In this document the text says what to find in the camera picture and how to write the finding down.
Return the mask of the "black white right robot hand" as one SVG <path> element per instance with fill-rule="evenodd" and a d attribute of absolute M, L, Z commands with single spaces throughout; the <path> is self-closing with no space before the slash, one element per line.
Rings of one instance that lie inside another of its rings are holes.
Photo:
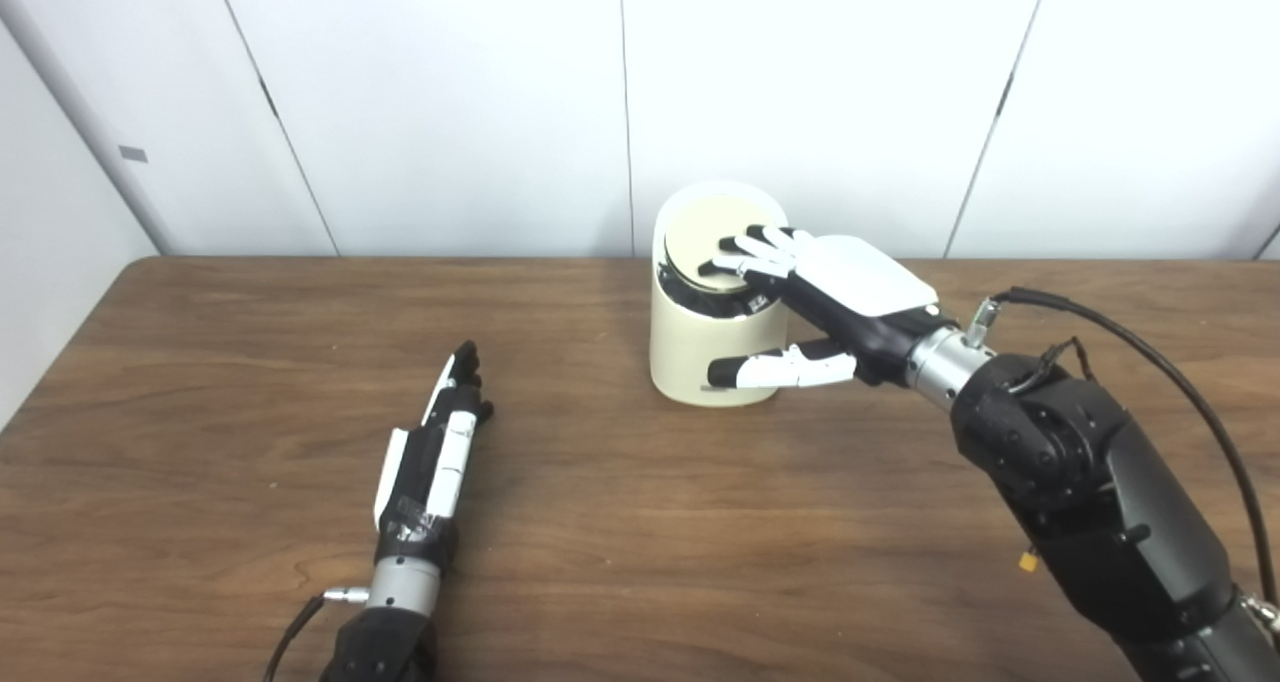
<path fill-rule="evenodd" d="M 791 226 L 750 225 L 719 241 L 703 276 L 732 275 L 771 302 L 786 305 L 822 339 L 749 357 L 712 360 L 713 389 L 783 389 L 860 380 L 869 386 L 909 385 L 911 353 L 942 330 L 929 284 L 854 235 L 812 235 Z"/>

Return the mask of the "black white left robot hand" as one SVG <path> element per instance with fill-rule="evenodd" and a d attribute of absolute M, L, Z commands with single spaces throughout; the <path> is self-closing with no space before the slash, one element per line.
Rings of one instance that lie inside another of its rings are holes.
<path fill-rule="evenodd" d="M 475 432 L 494 415 L 484 398 L 475 340 L 465 340 L 444 363 L 417 427 L 396 427 L 388 441 L 374 503 L 374 560 L 426 562 L 452 567 L 460 528 L 456 512 Z"/>

